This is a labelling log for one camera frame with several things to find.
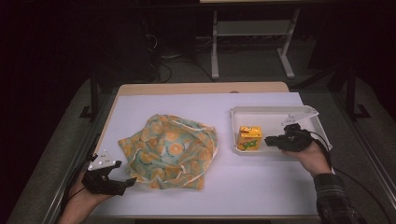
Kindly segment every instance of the floral cloth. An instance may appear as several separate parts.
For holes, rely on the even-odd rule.
[[[140,132],[121,139],[127,172],[154,189],[202,189],[217,153],[214,127],[170,115],[154,115]]]

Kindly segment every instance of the human hand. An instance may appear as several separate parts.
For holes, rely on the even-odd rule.
[[[323,155],[320,146],[315,141],[303,151],[292,152],[282,150],[282,154],[297,158],[300,164],[312,176],[319,174],[332,174],[332,170]]]
[[[85,172],[79,174],[75,185],[70,189],[70,199],[59,220],[59,224],[81,223],[99,203],[114,196],[93,194],[87,191],[81,182],[84,174]]]

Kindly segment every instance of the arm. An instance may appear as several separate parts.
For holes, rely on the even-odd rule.
[[[113,195],[92,194],[81,183],[84,173],[80,173],[76,184],[70,190],[70,199],[62,214],[59,224],[81,223],[87,218],[93,209],[101,202]]]
[[[326,158],[314,141],[303,151],[282,150],[282,153],[297,158],[314,177],[318,214],[323,223],[366,223],[351,205],[342,179],[332,174]]]

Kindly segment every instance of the yellow food item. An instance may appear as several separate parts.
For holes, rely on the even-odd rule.
[[[239,128],[237,148],[239,150],[257,150],[262,142],[262,128],[241,126]]]

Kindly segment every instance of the plaid sleeve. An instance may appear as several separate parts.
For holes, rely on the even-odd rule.
[[[314,177],[317,208],[322,223],[366,223],[351,205],[343,180],[337,175],[321,174]]]

